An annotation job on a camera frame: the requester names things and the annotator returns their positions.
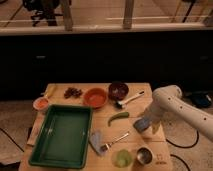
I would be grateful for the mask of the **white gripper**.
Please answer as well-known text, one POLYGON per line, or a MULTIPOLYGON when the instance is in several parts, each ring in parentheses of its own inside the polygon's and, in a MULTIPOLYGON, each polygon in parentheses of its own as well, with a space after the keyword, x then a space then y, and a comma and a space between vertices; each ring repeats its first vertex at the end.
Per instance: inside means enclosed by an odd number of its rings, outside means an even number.
POLYGON ((155 102, 152 102, 148 105, 148 107, 142 113, 142 117, 140 120, 142 122, 151 124, 152 133, 156 134, 159 130, 161 122, 159 122, 165 113, 165 110, 157 105, 155 102))

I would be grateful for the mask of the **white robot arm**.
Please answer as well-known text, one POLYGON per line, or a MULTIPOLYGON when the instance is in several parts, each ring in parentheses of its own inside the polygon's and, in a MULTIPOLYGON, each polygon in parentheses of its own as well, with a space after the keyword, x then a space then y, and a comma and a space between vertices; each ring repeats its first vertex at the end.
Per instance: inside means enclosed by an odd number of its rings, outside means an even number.
POLYGON ((145 109, 140 122, 142 131, 160 122, 165 112, 172 112, 213 142, 213 115, 193 107, 182 100, 182 91, 176 85, 157 88, 152 93, 152 102, 145 109))

